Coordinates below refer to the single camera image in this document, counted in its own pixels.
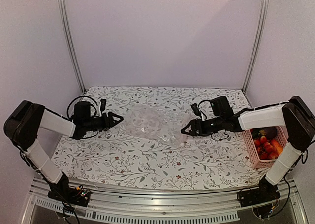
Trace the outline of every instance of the plastic basket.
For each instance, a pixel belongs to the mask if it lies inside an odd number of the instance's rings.
[[[284,147],[287,144],[287,139],[284,135],[284,132],[282,131],[281,127],[277,128],[277,136],[275,140],[281,145],[281,147],[284,149]],[[273,160],[260,160],[258,156],[257,149],[254,144],[254,140],[252,138],[251,132],[249,130],[246,130],[243,132],[243,137],[246,143],[247,151],[250,155],[251,163],[253,168],[268,168],[271,167],[272,164],[276,161],[276,159]]]

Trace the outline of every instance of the floral tablecloth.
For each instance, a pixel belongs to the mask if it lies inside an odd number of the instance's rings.
[[[133,105],[193,115],[190,107],[204,99],[227,96],[234,112],[249,107],[240,90],[157,87],[91,87],[96,101],[107,99],[107,111],[124,116]],[[208,118],[211,108],[205,105]],[[52,161],[69,177],[151,189],[222,189],[258,183],[266,169],[253,169],[241,133],[214,138],[188,137],[181,146],[126,134],[119,126],[76,141],[62,137]]]

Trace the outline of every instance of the plastic bag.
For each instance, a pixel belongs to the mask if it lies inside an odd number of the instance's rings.
[[[124,116],[121,129],[126,134],[149,140],[160,139],[169,144],[184,143],[187,136],[181,129],[190,120],[190,115],[175,113],[145,105],[135,105]]]

